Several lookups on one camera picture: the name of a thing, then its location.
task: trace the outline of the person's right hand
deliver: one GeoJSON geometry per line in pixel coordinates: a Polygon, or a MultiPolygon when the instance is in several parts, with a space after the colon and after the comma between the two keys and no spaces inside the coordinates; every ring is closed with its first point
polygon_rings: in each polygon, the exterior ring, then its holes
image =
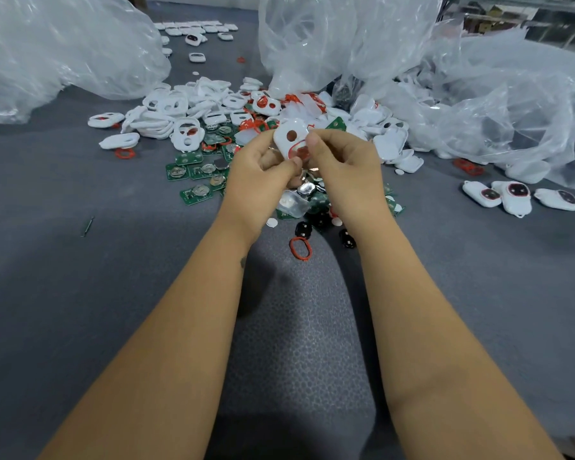
{"type": "Polygon", "coordinates": [[[330,129],[309,132],[306,142],[311,154],[309,167],[319,168],[333,211],[356,240],[372,217],[390,214],[381,161],[372,142],[330,129]]]}

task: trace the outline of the person's right arm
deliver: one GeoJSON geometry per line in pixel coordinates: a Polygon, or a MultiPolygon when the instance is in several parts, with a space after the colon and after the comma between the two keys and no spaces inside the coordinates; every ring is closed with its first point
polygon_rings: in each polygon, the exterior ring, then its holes
{"type": "Polygon", "coordinates": [[[560,460],[391,216],[375,147],[314,131],[311,157],[356,240],[386,401],[409,460],[560,460]]]}

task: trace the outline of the forearm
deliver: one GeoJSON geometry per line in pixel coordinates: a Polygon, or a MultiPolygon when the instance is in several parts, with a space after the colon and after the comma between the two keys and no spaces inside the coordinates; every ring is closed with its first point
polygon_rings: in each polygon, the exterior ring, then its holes
{"type": "Polygon", "coordinates": [[[40,459],[204,456],[248,249],[230,226],[215,222],[40,459]]]}
{"type": "Polygon", "coordinates": [[[384,391],[407,458],[562,458],[391,216],[356,241],[384,391]]]}

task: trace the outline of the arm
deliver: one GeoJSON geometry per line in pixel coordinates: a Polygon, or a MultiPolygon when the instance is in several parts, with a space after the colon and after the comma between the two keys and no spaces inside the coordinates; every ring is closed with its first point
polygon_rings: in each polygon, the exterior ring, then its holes
{"type": "Polygon", "coordinates": [[[302,166],[297,158],[276,165],[271,140],[265,132],[237,153],[217,219],[39,460],[203,458],[247,252],[302,166]]]}
{"type": "Polygon", "coordinates": [[[391,216],[375,147],[345,132],[316,135],[309,148],[362,259],[384,392],[406,457],[561,459],[391,216]]]}

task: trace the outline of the gray work surface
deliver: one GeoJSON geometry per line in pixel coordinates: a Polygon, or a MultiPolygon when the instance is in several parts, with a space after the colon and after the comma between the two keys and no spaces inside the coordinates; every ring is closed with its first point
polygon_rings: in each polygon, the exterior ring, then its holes
{"type": "MultiPolygon", "coordinates": [[[[209,35],[198,49],[172,38],[170,84],[196,79],[193,70],[234,87],[246,75],[268,83],[257,13],[150,10],[154,21],[239,27],[234,42],[209,35]],[[189,63],[190,51],[207,63],[189,63]]],[[[137,103],[69,88],[30,123],[0,126],[0,459],[38,454],[159,301],[221,203],[216,195],[184,205],[179,191],[194,183],[166,180],[170,141],[142,138],[129,161],[100,149],[113,132],[91,129],[88,117],[137,103]]],[[[482,208],[461,193],[464,172],[424,159],[413,175],[383,169],[406,206],[400,226],[548,431],[575,433],[575,213],[534,202],[517,219],[482,208]]],[[[488,172],[484,181],[504,179],[488,172]]],[[[333,228],[314,232],[313,257],[299,262],[288,248],[295,224],[265,227],[249,255],[208,457],[401,458],[387,414],[376,416],[383,392],[357,250],[343,248],[333,228]]]]}

